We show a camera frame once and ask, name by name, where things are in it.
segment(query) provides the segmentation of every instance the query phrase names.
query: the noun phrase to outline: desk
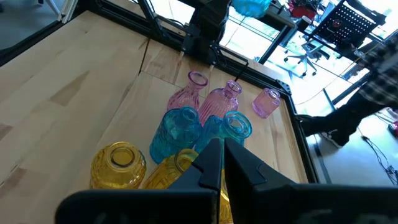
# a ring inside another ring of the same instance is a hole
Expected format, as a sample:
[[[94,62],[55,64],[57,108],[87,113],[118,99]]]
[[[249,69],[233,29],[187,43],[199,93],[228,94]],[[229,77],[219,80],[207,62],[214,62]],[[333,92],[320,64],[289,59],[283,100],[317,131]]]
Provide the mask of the desk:
[[[91,12],[84,12],[0,68],[1,223],[53,223],[60,201],[87,189],[90,163],[115,141],[137,146],[155,168],[149,145],[168,98],[199,70],[210,90],[232,77]],[[140,64],[144,59],[142,71]],[[285,101],[267,119],[246,82],[239,110],[252,122],[245,146],[288,178],[307,176]]]

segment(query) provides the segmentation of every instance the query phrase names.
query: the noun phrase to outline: table leg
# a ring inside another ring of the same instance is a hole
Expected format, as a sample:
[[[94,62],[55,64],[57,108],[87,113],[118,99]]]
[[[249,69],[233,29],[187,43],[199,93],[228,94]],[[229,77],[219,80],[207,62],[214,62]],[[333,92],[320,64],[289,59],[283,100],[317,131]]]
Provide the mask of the table leg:
[[[259,63],[264,64],[268,58],[271,56],[272,53],[274,53],[274,50],[278,45],[285,39],[286,35],[289,33],[289,31],[292,28],[285,26],[278,34],[278,36],[275,38],[271,46],[267,49],[267,51],[264,53],[264,55],[260,58]]]

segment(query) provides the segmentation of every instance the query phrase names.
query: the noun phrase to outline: red object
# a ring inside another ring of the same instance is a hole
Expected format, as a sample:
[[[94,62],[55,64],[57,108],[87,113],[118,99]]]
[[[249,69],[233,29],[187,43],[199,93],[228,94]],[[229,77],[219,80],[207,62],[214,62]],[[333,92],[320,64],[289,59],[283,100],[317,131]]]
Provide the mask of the red object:
[[[295,7],[293,5],[293,1],[294,0],[291,0],[288,3],[289,11],[292,14],[292,17],[301,18],[303,16],[307,16],[309,19],[313,20],[313,18],[317,14],[317,12],[315,12],[314,10],[311,10],[311,9],[307,9],[306,7],[303,7],[303,6]]]

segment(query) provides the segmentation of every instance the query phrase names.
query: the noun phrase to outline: person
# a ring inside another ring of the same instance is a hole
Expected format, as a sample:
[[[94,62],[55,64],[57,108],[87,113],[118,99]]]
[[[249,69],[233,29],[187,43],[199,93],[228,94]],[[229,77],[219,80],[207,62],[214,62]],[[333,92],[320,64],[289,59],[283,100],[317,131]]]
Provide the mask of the person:
[[[387,107],[398,108],[398,32],[365,55],[359,65],[369,68],[372,75],[345,105],[327,116],[298,115],[306,136],[321,133],[341,148],[363,118]]]

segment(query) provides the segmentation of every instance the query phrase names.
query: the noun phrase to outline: plaid shirt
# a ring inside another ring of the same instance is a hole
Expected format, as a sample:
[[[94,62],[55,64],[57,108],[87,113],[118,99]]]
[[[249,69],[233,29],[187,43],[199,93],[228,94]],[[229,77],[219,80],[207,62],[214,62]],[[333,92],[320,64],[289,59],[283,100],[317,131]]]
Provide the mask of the plaid shirt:
[[[359,94],[380,105],[398,108],[398,32],[379,44],[359,64],[373,72]]]

